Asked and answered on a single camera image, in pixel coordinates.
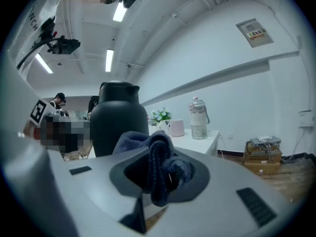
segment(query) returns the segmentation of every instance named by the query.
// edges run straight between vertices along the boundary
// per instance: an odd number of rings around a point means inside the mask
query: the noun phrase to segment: pink mug
[[[168,124],[170,127],[170,135],[173,137],[180,137],[184,135],[183,119],[172,119]]]

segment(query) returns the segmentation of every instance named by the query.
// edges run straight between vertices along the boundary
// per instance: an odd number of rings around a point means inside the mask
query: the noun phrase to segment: stack of boxes
[[[255,174],[273,174],[278,172],[282,152],[278,146],[271,146],[271,151],[254,147],[250,141],[246,143],[243,165]]]

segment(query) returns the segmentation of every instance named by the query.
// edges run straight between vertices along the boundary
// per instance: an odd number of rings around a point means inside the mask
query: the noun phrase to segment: white table
[[[149,135],[156,132],[155,126],[149,126]],[[173,146],[180,149],[188,149],[201,154],[217,156],[217,141],[219,131],[209,131],[208,137],[204,140],[195,140],[192,138],[191,129],[185,129],[185,135],[181,137],[172,137]],[[88,159],[95,158],[94,148],[92,147]]]

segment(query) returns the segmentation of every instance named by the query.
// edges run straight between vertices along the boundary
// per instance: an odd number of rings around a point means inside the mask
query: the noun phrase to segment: black baseboard
[[[234,151],[227,151],[227,150],[221,150],[223,152],[223,155],[226,156],[236,156],[236,157],[243,157],[243,152],[234,152]],[[290,159],[291,156],[282,156],[283,160]],[[300,153],[295,154],[292,159],[299,159],[299,158],[305,158],[305,159],[311,159],[313,163],[316,165],[316,156],[314,154],[307,154],[307,153]]]

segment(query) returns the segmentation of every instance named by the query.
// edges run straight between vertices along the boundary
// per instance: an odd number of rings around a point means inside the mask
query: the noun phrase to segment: wooden floor
[[[227,156],[225,159],[243,163],[243,157]],[[311,159],[299,158],[289,164],[282,163],[280,170],[275,174],[260,175],[271,186],[281,192],[289,201],[297,202],[305,198],[316,179],[316,166]],[[146,220],[147,230],[163,216],[165,208],[161,212]]]

